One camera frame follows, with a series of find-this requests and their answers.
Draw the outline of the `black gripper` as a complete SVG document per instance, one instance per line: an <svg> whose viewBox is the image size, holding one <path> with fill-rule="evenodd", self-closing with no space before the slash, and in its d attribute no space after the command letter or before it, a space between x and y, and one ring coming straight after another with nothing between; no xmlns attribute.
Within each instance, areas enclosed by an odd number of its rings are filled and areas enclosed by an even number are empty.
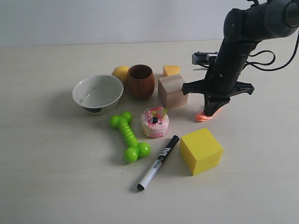
<svg viewBox="0 0 299 224"><path fill-rule="evenodd" d="M184 83L182 92L204 94L204 114L213 116L220 108L230 102L230 98L241 93L251 95L254 91L252 84L238 82L238 75L223 74L214 71L214 63L207 68L206 76L202 80Z"/></svg>

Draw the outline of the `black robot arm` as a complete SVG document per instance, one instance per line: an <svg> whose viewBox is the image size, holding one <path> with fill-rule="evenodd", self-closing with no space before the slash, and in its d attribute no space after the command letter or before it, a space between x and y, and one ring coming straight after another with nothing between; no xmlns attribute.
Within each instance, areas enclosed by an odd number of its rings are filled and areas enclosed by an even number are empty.
<svg viewBox="0 0 299 224"><path fill-rule="evenodd" d="M288 37L299 28L297 0L257 0L246 10L233 8L224 21L224 39L217 52L195 52L192 63L207 67L205 78L184 83L182 93L204 95L203 114L213 116L232 96L254 91L252 84L238 81L257 44L263 40Z"/></svg>

